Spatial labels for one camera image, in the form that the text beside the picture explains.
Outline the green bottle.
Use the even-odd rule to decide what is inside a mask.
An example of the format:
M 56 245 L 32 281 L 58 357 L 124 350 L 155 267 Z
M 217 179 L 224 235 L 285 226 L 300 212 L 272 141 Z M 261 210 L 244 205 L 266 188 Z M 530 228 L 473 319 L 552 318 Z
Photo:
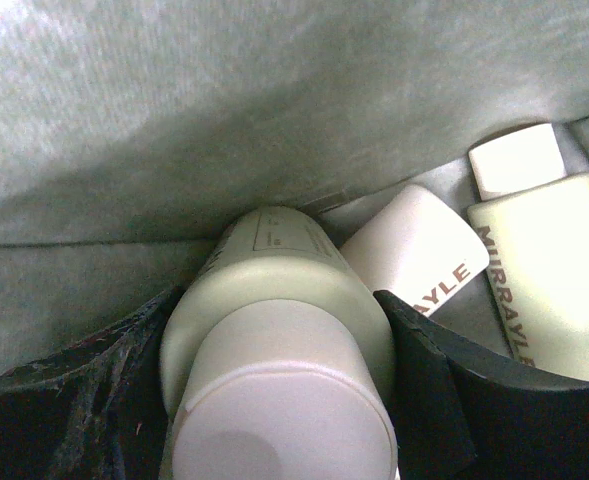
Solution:
M 569 174 L 551 124 L 469 152 L 468 218 L 513 357 L 589 382 L 589 172 Z
M 235 221 L 160 349 L 175 479 L 391 479 L 391 327 L 322 228 L 286 207 Z

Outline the green canvas bag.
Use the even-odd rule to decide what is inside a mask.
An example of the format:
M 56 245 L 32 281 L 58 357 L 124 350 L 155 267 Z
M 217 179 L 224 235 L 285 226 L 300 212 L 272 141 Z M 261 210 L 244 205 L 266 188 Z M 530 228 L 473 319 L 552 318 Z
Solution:
M 310 213 L 535 121 L 589 147 L 589 1 L 0 1 L 0 375 L 263 204 Z

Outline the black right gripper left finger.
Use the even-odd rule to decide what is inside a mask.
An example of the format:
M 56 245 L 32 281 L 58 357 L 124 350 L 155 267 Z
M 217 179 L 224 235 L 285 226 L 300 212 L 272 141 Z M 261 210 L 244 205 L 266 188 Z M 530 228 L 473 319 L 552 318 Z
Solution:
M 182 288 L 0 376 L 0 479 L 156 479 L 168 427 L 159 347 Z

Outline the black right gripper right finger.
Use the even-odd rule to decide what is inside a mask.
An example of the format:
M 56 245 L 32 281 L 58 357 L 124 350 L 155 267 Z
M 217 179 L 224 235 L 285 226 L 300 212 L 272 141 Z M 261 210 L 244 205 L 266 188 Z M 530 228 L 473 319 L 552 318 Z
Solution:
M 396 355 L 390 415 L 403 479 L 589 479 L 589 382 L 518 363 L 376 300 Z

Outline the cream bottle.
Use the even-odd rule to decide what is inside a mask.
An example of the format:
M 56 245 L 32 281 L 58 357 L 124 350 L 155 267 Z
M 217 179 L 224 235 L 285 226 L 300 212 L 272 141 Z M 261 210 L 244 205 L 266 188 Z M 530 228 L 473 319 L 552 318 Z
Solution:
M 405 187 L 340 248 L 372 292 L 433 315 L 489 265 L 470 225 L 435 194 Z

